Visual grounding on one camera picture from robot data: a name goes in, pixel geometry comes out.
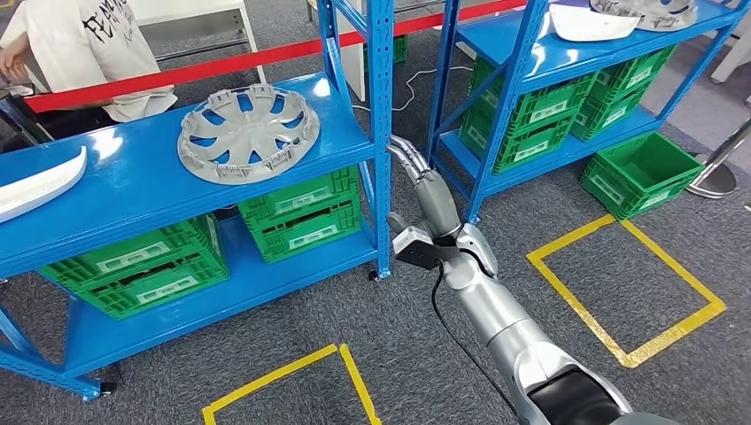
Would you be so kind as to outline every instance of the shelf caster wheel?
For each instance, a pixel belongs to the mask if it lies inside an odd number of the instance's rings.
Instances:
[[[391,276],[391,270],[386,270],[382,273],[378,273],[376,270],[371,270],[370,273],[368,273],[368,279],[371,282],[380,282],[389,276]]]
[[[116,382],[101,382],[99,384],[99,397],[107,397],[117,390]]]

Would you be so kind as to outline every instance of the black cable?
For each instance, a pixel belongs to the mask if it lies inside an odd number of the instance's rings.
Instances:
[[[459,345],[459,348],[467,354],[467,357],[469,357],[470,360],[472,360],[472,363],[475,363],[475,366],[477,366],[478,369],[480,369],[480,372],[485,375],[485,378],[487,378],[488,382],[492,385],[492,387],[498,392],[498,395],[503,399],[503,402],[506,403],[506,406],[508,409],[516,416],[516,409],[514,409],[514,405],[511,404],[511,401],[508,399],[506,394],[503,392],[503,390],[498,386],[495,381],[492,380],[491,376],[488,375],[487,372],[485,372],[485,369],[483,369],[482,366],[480,366],[480,363],[475,359],[475,356],[473,356],[467,348],[464,347],[464,344],[462,344],[459,341],[459,338],[456,337],[456,335],[449,329],[449,327],[446,325],[444,321],[444,316],[441,314],[441,312],[438,310],[438,304],[436,303],[436,293],[438,292],[438,286],[440,286],[441,282],[444,280],[444,266],[443,264],[438,265],[438,278],[436,279],[436,284],[433,285],[433,291],[430,294],[430,301],[433,303],[433,311],[436,312],[436,316],[438,316],[438,320],[441,322],[442,325],[444,325],[444,329],[446,329],[446,332],[448,332],[448,335],[451,336],[453,341]]]
[[[115,372],[117,373],[118,377],[120,378],[120,382],[122,383],[122,386],[123,387],[127,386],[125,384],[125,379],[122,377],[122,369],[120,369],[120,363],[119,363],[119,361],[116,361],[114,363],[114,366],[115,366]]]

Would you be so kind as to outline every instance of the gray carpet floor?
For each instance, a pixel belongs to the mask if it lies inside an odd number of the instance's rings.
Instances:
[[[315,36],[301,1],[283,26],[278,18],[286,7],[283,2],[253,9],[254,3],[249,6],[262,47]],[[394,70],[395,105],[408,99],[408,92],[401,89],[404,81],[435,65],[437,37],[432,30],[410,35],[409,60]],[[242,51],[237,49],[214,54]],[[691,54],[683,47],[682,51]],[[673,61],[685,58],[684,53]],[[461,55],[456,61],[469,64]],[[168,65],[179,65],[175,62]],[[319,64],[318,57],[296,59],[269,66],[268,77],[278,81],[314,72]],[[668,68],[678,69],[673,62]],[[452,102],[466,92],[468,74],[453,72]],[[182,103],[189,103],[254,78],[253,71],[217,77],[181,86],[178,94]],[[420,145],[425,143],[432,82],[431,76],[416,79],[417,98],[393,118],[394,133]],[[357,114],[363,120],[367,117],[365,112]],[[721,115],[706,109],[705,114]],[[662,131],[687,149],[706,150],[705,143],[671,125]],[[724,131],[729,134],[732,128]],[[584,164],[546,174],[484,203],[479,227],[499,258],[501,281],[556,343],[611,379],[636,408],[687,425],[746,423],[751,417],[747,403],[751,213],[743,204],[751,200],[751,177],[736,168],[741,184],[733,196],[710,201],[683,194],[633,220],[728,309],[642,365],[626,368],[526,259],[528,252],[606,213],[577,183]],[[414,197],[407,178],[394,170],[393,209],[409,214],[416,207]],[[552,254],[546,263],[626,351],[704,305],[698,294],[618,224]],[[349,344],[383,423],[515,423],[435,318],[430,307],[435,273],[394,264],[392,278],[372,283],[367,279],[369,269],[355,268],[124,359],[120,363],[124,384],[109,398],[91,403],[0,370],[0,424],[199,424],[202,407],[328,344]],[[0,303],[26,327],[45,355],[60,360],[66,315],[61,292],[35,274],[23,274],[0,286]],[[451,294],[441,290],[438,303],[462,341],[491,369]],[[92,375],[119,379],[113,367]],[[216,420],[218,424],[368,423],[342,360],[333,355],[237,400],[221,409]]]

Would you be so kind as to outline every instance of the robotic arm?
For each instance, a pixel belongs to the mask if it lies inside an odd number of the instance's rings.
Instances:
[[[431,270],[439,265],[483,345],[491,353],[522,425],[677,425],[634,413],[607,379],[555,345],[497,280],[498,262],[479,229],[462,223],[443,178],[407,140],[387,146],[414,184],[422,217],[408,224],[389,214],[396,258]]]

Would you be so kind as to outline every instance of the green crate on floor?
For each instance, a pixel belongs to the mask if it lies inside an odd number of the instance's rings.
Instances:
[[[639,106],[639,101],[645,92],[646,87],[612,104],[602,104],[594,99],[586,99],[571,126],[571,134],[584,142],[589,141],[600,131],[628,116],[634,108]]]
[[[703,168],[652,131],[597,152],[579,181],[617,219],[625,220],[677,197]]]
[[[394,64],[404,62],[406,60],[406,34],[397,35],[394,37]],[[362,59],[365,66],[365,72],[368,71],[368,44],[364,42],[362,44]]]
[[[319,206],[340,195],[358,196],[358,168],[348,166],[305,182],[275,190],[266,195],[237,203],[248,228],[270,227],[277,217],[298,211],[317,211]]]
[[[38,272],[71,288],[117,280],[172,259],[211,250],[214,222],[211,214],[181,221],[40,267]]]
[[[475,61],[469,91],[474,91],[492,71],[493,67],[490,63],[478,57]],[[507,134],[529,133],[532,129],[545,126],[578,111],[596,77],[597,73],[590,73],[519,96],[516,108],[508,121]],[[493,117],[498,108],[502,88],[503,76],[501,75],[472,106],[486,117]]]
[[[499,174],[532,159],[555,151],[569,132],[574,115],[559,118],[545,126],[535,128],[514,137],[504,137],[492,171]],[[477,155],[483,156],[492,121],[474,107],[470,107],[461,122],[459,138]]]
[[[119,320],[228,278],[229,271],[221,252],[211,249],[172,259],[141,273],[99,282],[85,289],[67,288],[77,297]]]
[[[674,49],[676,46],[666,47],[600,70],[592,85],[589,98],[608,104],[648,86],[668,61]]]
[[[361,226],[360,197],[337,197],[318,211],[251,230],[251,234],[264,261],[273,263],[351,235]]]

